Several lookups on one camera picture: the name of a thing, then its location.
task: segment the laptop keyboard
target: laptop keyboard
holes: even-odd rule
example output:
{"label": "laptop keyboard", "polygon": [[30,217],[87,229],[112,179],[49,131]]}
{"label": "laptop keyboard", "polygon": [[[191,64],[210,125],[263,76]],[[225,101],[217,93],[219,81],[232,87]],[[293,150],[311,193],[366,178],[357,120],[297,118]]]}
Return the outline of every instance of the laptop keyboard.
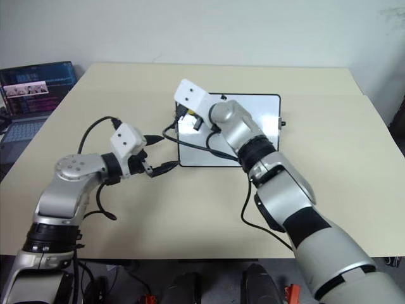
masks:
{"label": "laptop keyboard", "polygon": [[11,143],[13,141],[27,141],[32,139],[45,121],[16,123],[10,126],[10,130],[4,138],[4,143]]}

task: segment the tabletop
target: tabletop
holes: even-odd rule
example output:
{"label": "tabletop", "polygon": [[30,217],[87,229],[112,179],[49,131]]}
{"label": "tabletop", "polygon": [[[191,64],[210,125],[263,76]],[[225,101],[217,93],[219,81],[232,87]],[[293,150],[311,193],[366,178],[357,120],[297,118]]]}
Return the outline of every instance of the tabletop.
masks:
{"label": "tabletop", "polygon": [[[144,134],[172,123],[174,92],[188,78],[211,92],[276,93],[287,122],[280,150],[312,185],[317,209],[373,257],[405,255],[405,159],[345,68],[96,63],[66,96],[0,184],[0,250],[14,255],[32,223],[54,164],[75,153],[86,128],[105,115]],[[110,152],[103,122],[83,153]],[[145,149],[151,165],[177,159],[162,141]],[[101,201],[118,220],[82,222],[80,258],[288,258],[268,234],[243,224],[247,178],[240,168],[183,168],[135,175],[105,187]],[[96,209],[94,193],[87,211]],[[254,203],[246,218],[265,221]],[[279,234],[287,240],[285,234]]]}

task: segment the orange object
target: orange object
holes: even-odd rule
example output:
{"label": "orange object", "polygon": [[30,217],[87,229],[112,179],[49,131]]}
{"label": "orange object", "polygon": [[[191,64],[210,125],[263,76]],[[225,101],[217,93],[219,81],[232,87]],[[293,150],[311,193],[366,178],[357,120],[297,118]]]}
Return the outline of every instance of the orange object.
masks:
{"label": "orange object", "polygon": [[291,284],[285,288],[285,298],[288,304],[299,304],[299,290],[301,288],[297,284]]}
{"label": "orange object", "polygon": [[144,294],[138,300],[137,304],[158,304],[158,299],[151,294]]}

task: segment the cable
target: cable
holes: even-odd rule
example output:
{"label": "cable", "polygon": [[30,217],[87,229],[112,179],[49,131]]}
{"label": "cable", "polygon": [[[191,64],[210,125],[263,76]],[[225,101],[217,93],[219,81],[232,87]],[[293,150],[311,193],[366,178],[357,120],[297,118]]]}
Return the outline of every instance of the cable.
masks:
{"label": "cable", "polygon": [[[163,130],[162,135],[163,135],[164,138],[166,138],[166,139],[168,139],[168,140],[170,140],[170,141],[173,141],[173,142],[175,142],[175,143],[178,143],[178,144],[183,144],[184,146],[187,146],[187,147],[190,147],[190,148],[194,148],[194,149],[199,149],[199,150],[203,150],[203,151],[210,152],[211,154],[213,154],[213,155],[215,155],[215,156],[217,156],[217,157],[220,157],[220,158],[224,158],[224,159],[227,159],[227,160],[235,160],[236,162],[238,161],[238,159],[237,159],[236,157],[234,157],[234,156],[232,156],[232,155],[230,155],[230,154],[227,154],[227,153],[224,153],[224,152],[222,152],[222,151],[215,150],[215,149],[211,149],[211,148],[209,147],[209,140],[211,139],[212,136],[214,136],[214,134],[218,133],[217,130],[212,131],[212,132],[207,136],[206,141],[205,141],[206,148],[205,148],[205,147],[201,147],[201,146],[197,146],[197,145],[195,145],[195,144],[190,144],[190,143],[185,142],[185,141],[180,141],[180,140],[178,140],[178,139],[175,139],[175,138],[173,138],[173,137],[167,135],[167,131],[170,130],[170,129],[174,129],[174,127],[175,127],[175,125],[176,125],[176,123],[177,123],[177,121],[178,121],[179,118],[180,118],[180,115],[177,115],[175,121],[174,121],[171,125],[169,125],[167,128],[165,128],[165,129]],[[249,180],[249,177],[247,177],[247,182],[248,182],[247,196],[246,196],[245,203],[244,203],[244,205],[243,205],[243,207],[242,207],[242,211],[241,211],[241,213],[240,213],[240,218],[242,219],[243,223],[245,223],[246,225],[251,226],[251,227],[253,227],[253,228],[257,228],[257,229],[259,229],[259,230],[262,230],[262,231],[267,232],[268,234],[270,234],[271,236],[273,236],[275,239],[277,239],[278,241],[280,241],[285,247],[287,247],[289,250],[292,251],[291,246],[290,246],[289,244],[287,244],[287,243],[286,243],[282,238],[280,238],[278,235],[276,235],[275,233],[273,233],[272,231],[270,231],[270,230],[268,230],[268,229],[266,229],[266,228],[264,228],[264,227],[261,227],[261,226],[252,224],[252,223],[248,222],[248,221],[245,219],[245,210],[246,210],[247,204],[248,204],[248,202],[249,202],[249,200],[250,200],[251,193],[252,193],[252,183],[251,183],[251,181]]]}
{"label": "cable", "polygon": [[105,215],[105,216],[106,216],[107,218],[109,218],[110,220],[116,220],[116,219],[117,219],[117,217],[116,217],[114,214],[112,214],[111,212],[106,211],[106,210],[104,209],[104,207],[101,205],[100,194],[101,194],[101,190],[103,190],[103,187],[104,187],[106,184],[107,184],[107,183],[102,182],[102,183],[100,184],[100,186],[98,187],[98,189],[97,189],[96,202],[97,202],[97,206],[99,207],[99,209],[98,209],[98,210],[95,210],[95,211],[91,211],[91,212],[86,213],[86,214],[83,216],[83,219],[85,219],[86,217],[89,217],[89,216],[92,215],[92,214],[96,214],[96,213],[102,213],[103,215]]}
{"label": "cable", "polygon": [[81,154],[81,153],[82,153],[84,142],[85,142],[87,136],[89,135],[90,131],[91,131],[96,125],[98,125],[99,123],[101,123],[101,122],[103,122],[103,121],[105,121],[105,120],[107,120],[107,119],[113,120],[113,119],[116,119],[116,118],[115,118],[115,117],[112,117],[112,116],[104,116],[104,117],[102,117],[102,118],[100,118],[100,119],[97,119],[95,122],[93,122],[93,123],[90,125],[89,128],[87,128],[87,130],[86,130],[86,132],[84,132],[83,137],[82,137],[82,140],[80,141],[80,144],[79,144],[79,146],[78,146],[77,154]]}
{"label": "cable", "polygon": [[163,135],[164,138],[168,139],[169,141],[173,141],[174,143],[182,144],[183,146],[187,146],[187,147],[198,149],[198,150],[207,151],[207,152],[210,152],[210,153],[215,153],[216,156],[221,155],[221,156],[223,156],[223,158],[226,158],[226,159],[229,159],[228,157],[231,156],[231,157],[233,157],[232,160],[237,161],[236,157],[234,157],[232,155],[229,155],[229,154],[226,154],[226,153],[224,153],[222,151],[218,151],[218,150],[215,150],[215,149],[210,149],[210,148],[198,146],[196,144],[191,144],[191,143],[185,142],[185,141],[180,141],[180,140],[178,140],[178,139],[176,139],[176,138],[174,138],[172,136],[169,136],[167,134],[167,131],[169,131],[170,129],[174,129],[176,123],[177,123],[177,121],[175,120],[171,125],[169,125],[168,127],[166,127],[163,130],[162,135]]}
{"label": "cable", "polygon": [[119,271],[119,269],[120,269],[119,266],[116,266],[114,280],[113,280],[113,283],[112,283],[111,287],[109,288],[109,291],[107,291],[106,296],[108,296],[111,293],[111,291],[113,290],[113,288],[115,286],[116,280],[118,279],[118,271]]}
{"label": "cable", "polygon": [[94,279],[93,273],[91,272],[90,268],[88,268],[85,264],[83,264],[81,261],[78,261],[78,265],[83,268],[84,271],[86,271],[87,275],[90,278],[90,283],[91,283],[91,288],[93,289],[94,293],[94,299],[98,299],[98,292],[97,292],[97,286],[96,286],[96,280]]}
{"label": "cable", "polygon": [[77,260],[77,250],[74,249],[73,251],[73,297],[72,297],[72,304],[77,304],[78,299],[78,260]]}
{"label": "cable", "polygon": [[268,229],[266,229],[266,228],[264,228],[264,227],[261,227],[261,226],[252,224],[252,223],[248,222],[248,221],[245,219],[245,210],[246,210],[247,204],[248,204],[248,202],[249,202],[249,200],[250,200],[250,198],[251,198],[251,193],[252,193],[252,182],[249,180],[249,177],[247,177],[247,183],[248,183],[248,187],[247,187],[246,200],[245,200],[245,203],[243,204],[242,211],[241,211],[241,213],[240,213],[240,218],[242,219],[243,223],[245,223],[246,225],[249,225],[249,226],[251,226],[251,227],[253,227],[253,228],[257,228],[257,229],[259,229],[259,230],[262,230],[262,231],[267,232],[268,234],[270,234],[271,236],[273,236],[274,238],[276,238],[278,241],[280,241],[285,247],[287,247],[289,250],[292,251],[291,246],[288,245],[288,244],[287,244],[282,238],[280,238],[278,235],[276,235],[275,233],[273,233],[272,231],[270,231],[270,230],[268,230]]}
{"label": "cable", "polygon": [[81,277],[81,279],[80,279],[80,290],[82,291],[82,296],[84,295],[83,277],[84,277],[84,268],[82,268],[82,277]]}
{"label": "cable", "polygon": [[135,274],[132,274],[132,273],[130,273],[130,272],[127,272],[127,274],[128,274],[130,277],[132,277],[132,278],[134,278],[135,280],[137,280],[138,282],[140,282],[140,283],[145,287],[145,289],[147,290],[147,293],[148,293],[149,295],[152,294],[151,288],[150,288],[149,285],[146,284],[142,279],[140,279],[140,278],[137,277]]}
{"label": "cable", "polygon": [[[220,131],[214,130],[211,133],[208,134],[206,140],[205,140],[205,146],[211,150],[211,147],[209,146],[209,140],[211,139],[211,137],[213,137],[215,134],[218,134]],[[238,161],[238,159],[230,154],[226,154],[224,152],[222,152],[222,154],[217,154],[216,152],[211,151],[212,155],[215,155],[217,157],[220,158],[224,158],[226,160],[234,160],[235,162]]]}

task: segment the white wall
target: white wall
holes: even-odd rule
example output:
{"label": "white wall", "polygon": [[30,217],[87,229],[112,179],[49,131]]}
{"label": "white wall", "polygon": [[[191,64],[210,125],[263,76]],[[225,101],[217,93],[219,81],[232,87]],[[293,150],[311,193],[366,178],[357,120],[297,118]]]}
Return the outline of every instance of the white wall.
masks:
{"label": "white wall", "polygon": [[0,66],[58,60],[349,67],[389,123],[405,0],[0,0]]}

